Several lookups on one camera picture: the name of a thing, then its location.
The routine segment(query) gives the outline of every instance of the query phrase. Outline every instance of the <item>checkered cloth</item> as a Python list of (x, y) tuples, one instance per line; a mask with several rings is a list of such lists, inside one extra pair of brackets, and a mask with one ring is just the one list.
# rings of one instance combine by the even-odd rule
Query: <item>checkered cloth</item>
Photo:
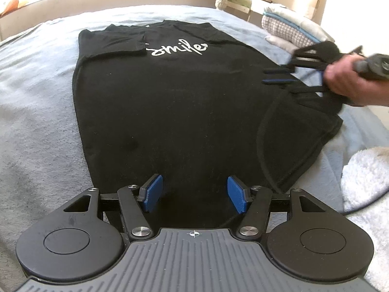
[(273, 17), (264, 15), (262, 17), (262, 27), (273, 36), (283, 38), (299, 48), (315, 44), (314, 41), (310, 40), (309, 37), (305, 36), (294, 27)]

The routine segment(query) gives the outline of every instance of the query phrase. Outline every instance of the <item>metal screw cap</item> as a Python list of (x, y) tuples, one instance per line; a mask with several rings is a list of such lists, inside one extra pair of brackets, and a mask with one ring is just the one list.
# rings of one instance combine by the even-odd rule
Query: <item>metal screw cap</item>
[(131, 233), (137, 237), (145, 237), (145, 236), (148, 236), (151, 234), (151, 229), (146, 227), (146, 226), (139, 226), (139, 227), (133, 228)]
[(254, 227), (254, 226), (243, 226), (239, 232), (243, 235), (243, 236), (254, 236), (256, 234), (258, 234), (258, 228)]

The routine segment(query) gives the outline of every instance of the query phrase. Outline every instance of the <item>gray fabric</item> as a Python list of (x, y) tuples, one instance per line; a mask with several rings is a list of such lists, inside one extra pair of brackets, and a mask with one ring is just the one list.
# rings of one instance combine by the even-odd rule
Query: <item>gray fabric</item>
[[(210, 22), (277, 63), (289, 58), (287, 52), (266, 42), (267, 33), (255, 25), (223, 11), (189, 6), (136, 6), (84, 13), (40, 24), (2, 42), (0, 287), (4, 290), (15, 289), (25, 279), (14, 254), (20, 233), (92, 186), (71, 92), (79, 32), (164, 19)], [(370, 110), (347, 107), (341, 117), (340, 133), (296, 183), (337, 210), (342, 209), (343, 165), (358, 150), (389, 146), (388, 131)]]

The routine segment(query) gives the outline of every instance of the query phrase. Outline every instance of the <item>human hand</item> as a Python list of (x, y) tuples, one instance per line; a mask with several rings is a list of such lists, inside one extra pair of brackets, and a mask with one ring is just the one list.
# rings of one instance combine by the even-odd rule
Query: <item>human hand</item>
[(329, 89), (351, 99), (358, 105), (389, 106), (389, 81), (372, 81), (353, 70), (353, 62), (363, 60), (359, 55), (345, 55), (327, 66), (324, 82)]

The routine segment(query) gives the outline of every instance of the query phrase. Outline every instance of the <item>round black disc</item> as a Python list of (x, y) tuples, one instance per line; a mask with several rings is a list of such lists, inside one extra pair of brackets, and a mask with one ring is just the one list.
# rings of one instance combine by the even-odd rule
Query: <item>round black disc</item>
[(362, 275), (373, 256), (370, 237), (343, 217), (292, 218), (270, 232), (267, 249), (281, 268), (314, 282)]
[(121, 234), (98, 218), (78, 228), (55, 229), (58, 225), (38, 222), (19, 238), (16, 254), (27, 275), (51, 282), (85, 280), (104, 272), (123, 252)]

